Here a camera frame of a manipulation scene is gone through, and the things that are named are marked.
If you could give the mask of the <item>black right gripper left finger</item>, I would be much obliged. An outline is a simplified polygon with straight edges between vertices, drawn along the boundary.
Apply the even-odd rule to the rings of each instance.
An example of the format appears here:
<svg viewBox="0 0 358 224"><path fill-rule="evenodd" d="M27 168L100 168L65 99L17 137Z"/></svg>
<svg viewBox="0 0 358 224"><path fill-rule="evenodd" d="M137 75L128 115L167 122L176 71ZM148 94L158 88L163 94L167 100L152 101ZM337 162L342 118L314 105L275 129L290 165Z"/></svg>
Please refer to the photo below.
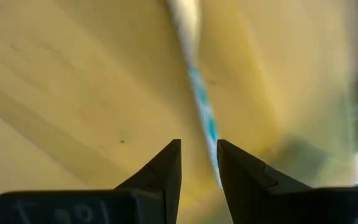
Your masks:
<svg viewBox="0 0 358 224"><path fill-rule="evenodd" d="M181 141L174 139L114 189L0 194L0 224L175 223L180 191Z"/></svg>

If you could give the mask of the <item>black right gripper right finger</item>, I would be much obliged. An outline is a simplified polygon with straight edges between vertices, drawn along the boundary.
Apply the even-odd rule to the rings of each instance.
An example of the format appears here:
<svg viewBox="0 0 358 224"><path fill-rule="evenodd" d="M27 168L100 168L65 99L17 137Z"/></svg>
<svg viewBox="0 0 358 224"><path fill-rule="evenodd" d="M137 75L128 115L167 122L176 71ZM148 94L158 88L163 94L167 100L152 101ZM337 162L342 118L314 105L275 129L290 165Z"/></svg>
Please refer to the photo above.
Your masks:
<svg viewBox="0 0 358 224"><path fill-rule="evenodd" d="M234 223L358 224L358 185L312 188L223 139L217 155Z"/></svg>

